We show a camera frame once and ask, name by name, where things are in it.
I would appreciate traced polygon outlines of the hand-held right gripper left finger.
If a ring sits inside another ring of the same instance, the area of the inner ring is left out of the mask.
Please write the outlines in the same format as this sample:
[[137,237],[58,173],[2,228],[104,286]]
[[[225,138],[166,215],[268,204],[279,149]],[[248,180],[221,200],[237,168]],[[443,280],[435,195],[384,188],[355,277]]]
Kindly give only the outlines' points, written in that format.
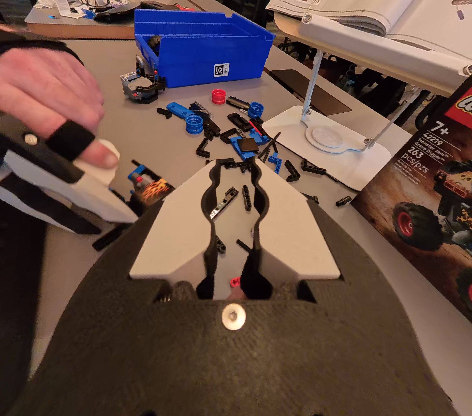
[[218,262],[212,211],[217,206],[219,161],[211,161],[164,200],[136,257],[133,279],[189,282],[213,299]]

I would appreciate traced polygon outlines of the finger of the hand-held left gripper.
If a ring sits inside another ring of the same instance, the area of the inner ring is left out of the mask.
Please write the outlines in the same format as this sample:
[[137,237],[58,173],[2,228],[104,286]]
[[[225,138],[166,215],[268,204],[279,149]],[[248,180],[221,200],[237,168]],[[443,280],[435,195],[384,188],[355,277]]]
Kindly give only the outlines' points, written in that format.
[[81,159],[73,165],[83,172],[75,183],[67,183],[41,167],[8,150],[5,160],[17,177],[52,193],[53,198],[60,196],[77,207],[93,212],[110,223],[134,223],[137,215],[115,194],[109,190],[114,179],[116,167],[103,169]]
[[62,202],[17,176],[0,182],[1,200],[30,216],[82,235],[98,235],[101,229]]

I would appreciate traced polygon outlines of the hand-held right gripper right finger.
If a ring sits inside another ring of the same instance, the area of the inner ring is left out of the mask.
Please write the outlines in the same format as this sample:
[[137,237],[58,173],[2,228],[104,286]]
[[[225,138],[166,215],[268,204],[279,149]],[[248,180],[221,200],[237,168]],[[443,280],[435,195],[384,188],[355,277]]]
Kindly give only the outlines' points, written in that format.
[[253,246],[240,276],[248,299],[269,299],[285,283],[336,280],[341,272],[310,202],[257,158],[251,159],[253,205],[259,213]]

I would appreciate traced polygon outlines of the partly built toy brick model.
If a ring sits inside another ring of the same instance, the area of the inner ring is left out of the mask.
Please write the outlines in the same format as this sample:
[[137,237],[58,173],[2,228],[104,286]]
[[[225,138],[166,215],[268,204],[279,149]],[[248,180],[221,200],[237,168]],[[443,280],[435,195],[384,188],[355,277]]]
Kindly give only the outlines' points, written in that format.
[[[141,217],[144,212],[157,201],[163,200],[174,191],[174,187],[161,176],[154,173],[144,164],[132,160],[136,168],[127,176],[132,182],[133,188],[130,190],[131,197],[125,204],[137,215]],[[111,243],[115,242],[131,224],[118,224],[112,230],[97,239],[92,247],[95,251],[101,251]]]

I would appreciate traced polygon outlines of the person's left hand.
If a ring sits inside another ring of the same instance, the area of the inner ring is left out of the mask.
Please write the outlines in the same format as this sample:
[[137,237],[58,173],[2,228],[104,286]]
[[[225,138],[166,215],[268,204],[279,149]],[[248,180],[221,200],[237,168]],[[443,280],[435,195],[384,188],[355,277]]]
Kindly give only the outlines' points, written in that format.
[[42,140],[67,121],[94,135],[104,97],[92,74],[71,54],[12,48],[0,58],[0,108]]

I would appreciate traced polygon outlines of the scattered black toy beams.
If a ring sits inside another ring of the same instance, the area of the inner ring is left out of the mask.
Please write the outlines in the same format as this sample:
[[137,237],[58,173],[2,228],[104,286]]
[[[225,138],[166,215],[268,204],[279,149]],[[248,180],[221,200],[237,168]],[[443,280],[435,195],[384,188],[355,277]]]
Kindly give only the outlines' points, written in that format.
[[[213,121],[209,116],[209,112],[206,112],[206,108],[202,108],[200,105],[198,109],[193,113],[198,115],[200,112],[206,116],[204,120],[204,131],[207,129],[205,126]],[[157,108],[158,113],[166,115],[167,118],[172,117],[172,113],[169,112],[166,107]],[[213,167],[216,167],[217,183],[219,182],[220,165],[228,169],[238,169],[243,173],[243,177],[247,181],[252,163],[250,161],[257,160],[255,157],[251,157],[249,160],[242,159],[240,162],[234,161],[233,158],[224,158],[223,162],[216,159],[209,162],[208,167],[204,167],[203,170],[192,178],[196,183],[190,185],[190,180],[183,184],[183,186],[172,193],[167,202],[162,204],[162,208],[158,216],[152,225],[149,235],[143,243],[139,257],[148,257],[148,253],[151,254],[150,249],[155,248],[156,257],[157,254],[164,256],[168,254],[170,261],[176,261],[176,264],[184,264],[186,261],[193,260],[195,257],[202,257],[204,251],[209,246],[209,243],[213,241],[214,254],[217,254],[217,246],[214,244],[214,239],[211,238],[214,224],[211,219],[208,219],[208,213],[200,211],[200,200],[201,195],[204,194],[206,187],[211,187],[211,178],[208,180],[208,174]],[[302,171],[308,171],[319,175],[330,175],[325,169],[311,164],[307,160],[302,161]],[[203,225],[196,226],[197,220],[203,220]]]

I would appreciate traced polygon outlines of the dark toy set box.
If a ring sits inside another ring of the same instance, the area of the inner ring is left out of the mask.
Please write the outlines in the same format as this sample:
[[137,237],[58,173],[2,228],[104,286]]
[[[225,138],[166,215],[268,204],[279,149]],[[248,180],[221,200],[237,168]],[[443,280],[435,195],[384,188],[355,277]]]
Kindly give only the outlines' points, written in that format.
[[472,319],[472,77],[351,205]]

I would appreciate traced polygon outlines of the small black brick assembly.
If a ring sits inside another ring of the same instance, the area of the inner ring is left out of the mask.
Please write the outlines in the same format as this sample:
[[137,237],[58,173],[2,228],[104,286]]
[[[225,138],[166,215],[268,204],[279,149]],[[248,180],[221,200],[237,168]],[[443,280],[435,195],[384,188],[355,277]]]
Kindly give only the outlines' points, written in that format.
[[148,74],[145,61],[140,56],[135,57],[135,71],[120,76],[124,94],[136,104],[150,104],[157,100],[159,93],[167,88],[167,80],[157,71]]

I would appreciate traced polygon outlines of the blue curved panel piece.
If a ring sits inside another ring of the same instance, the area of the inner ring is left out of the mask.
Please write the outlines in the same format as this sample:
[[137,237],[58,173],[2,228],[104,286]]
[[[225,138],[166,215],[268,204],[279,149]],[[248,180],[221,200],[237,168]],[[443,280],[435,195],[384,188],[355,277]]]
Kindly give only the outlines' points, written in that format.
[[187,107],[185,107],[181,104],[175,103],[175,102],[169,103],[166,106],[166,109],[169,112],[171,112],[173,115],[175,115],[175,116],[177,116],[181,119],[185,119],[188,116],[193,116],[194,115],[192,110],[190,110],[189,108],[187,108]]

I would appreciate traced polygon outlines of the neighbouring grey table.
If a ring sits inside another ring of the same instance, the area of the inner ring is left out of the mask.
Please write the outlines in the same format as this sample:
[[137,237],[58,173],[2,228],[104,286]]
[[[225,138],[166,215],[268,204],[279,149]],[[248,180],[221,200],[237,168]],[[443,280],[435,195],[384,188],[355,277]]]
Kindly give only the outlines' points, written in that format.
[[133,18],[117,23],[69,18],[54,8],[32,8],[25,19],[30,32],[60,40],[134,40]]

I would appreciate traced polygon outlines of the white paper scraps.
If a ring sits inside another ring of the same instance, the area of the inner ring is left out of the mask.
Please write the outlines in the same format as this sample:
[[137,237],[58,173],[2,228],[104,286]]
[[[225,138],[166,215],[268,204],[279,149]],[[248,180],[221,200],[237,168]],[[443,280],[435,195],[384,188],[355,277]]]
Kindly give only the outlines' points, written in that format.
[[35,9],[56,9],[60,17],[66,18],[86,18],[94,19],[100,12],[110,10],[111,7],[105,11],[92,10],[86,5],[86,0],[38,0],[33,6]]

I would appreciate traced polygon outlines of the blue storage bin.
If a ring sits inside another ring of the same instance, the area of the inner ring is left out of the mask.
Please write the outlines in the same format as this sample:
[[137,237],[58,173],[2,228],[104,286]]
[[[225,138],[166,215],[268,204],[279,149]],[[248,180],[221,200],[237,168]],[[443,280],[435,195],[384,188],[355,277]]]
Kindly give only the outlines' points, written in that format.
[[[137,47],[167,88],[259,78],[275,36],[245,17],[221,12],[137,9]],[[162,36],[159,55],[147,44]]]

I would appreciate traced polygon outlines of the white book stand ledge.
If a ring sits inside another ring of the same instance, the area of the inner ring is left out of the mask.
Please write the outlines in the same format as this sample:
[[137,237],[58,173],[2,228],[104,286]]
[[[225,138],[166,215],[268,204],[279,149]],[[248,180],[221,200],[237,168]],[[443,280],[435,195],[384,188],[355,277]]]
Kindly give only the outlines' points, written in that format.
[[406,45],[313,16],[305,24],[274,12],[288,38],[339,56],[442,96],[451,95],[471,75],[471,60]]

